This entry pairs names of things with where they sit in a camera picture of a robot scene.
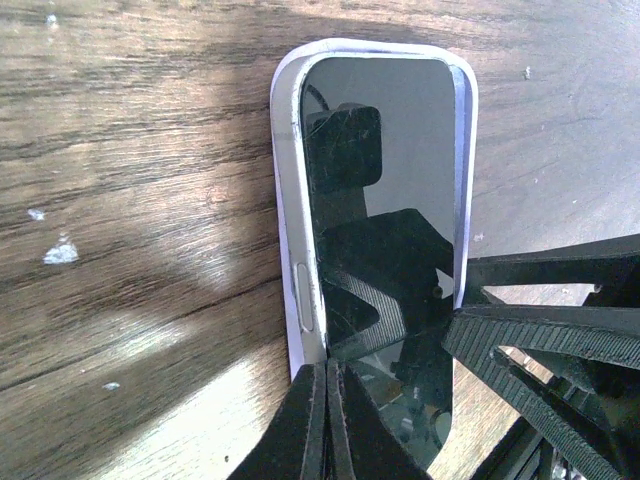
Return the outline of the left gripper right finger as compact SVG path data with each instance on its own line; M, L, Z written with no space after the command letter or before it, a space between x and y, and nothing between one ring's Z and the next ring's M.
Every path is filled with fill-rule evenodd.
M363 383L345 363L327 373L329 479L428 479L382 421Z

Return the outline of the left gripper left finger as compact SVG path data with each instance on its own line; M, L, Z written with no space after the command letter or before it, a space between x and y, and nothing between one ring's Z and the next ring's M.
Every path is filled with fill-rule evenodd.
M322 479L326 394L326 365L302 366L261 439L229 477Z

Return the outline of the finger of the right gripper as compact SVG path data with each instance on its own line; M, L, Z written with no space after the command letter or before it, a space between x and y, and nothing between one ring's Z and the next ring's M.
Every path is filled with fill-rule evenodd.
M592 284L619 287L639 266L637 234L538 252L471 258L466 304L482 303L487 286Z
M443 346L589 479L639 476L639 312L634 308L475 305L454 312ZM597 423L505 348L605 366Z

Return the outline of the lavender phone case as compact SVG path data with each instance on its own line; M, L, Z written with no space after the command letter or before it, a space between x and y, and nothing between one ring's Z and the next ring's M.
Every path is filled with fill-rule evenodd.
M303 82L311 68L321 60L371 60L386 57L440 61L453 74L456 104L461 109L456 118L462 123L462 131L454 143L462 150L456 158L455 166L454 306L460 307L464 298L478 117L478 83L471 65L453 52L431 45L326 38L296 47L277 66L270 91L280 255L292 373L298 372L303 365L318 362L326 356L322 336L325 323L319 321L312 329L305 329L303 322L307 317L299 299L298 267L303 265L311 276L316 274L316 269L308 258L312 246L311 224L309 200L303 191L302 121L299 113Z

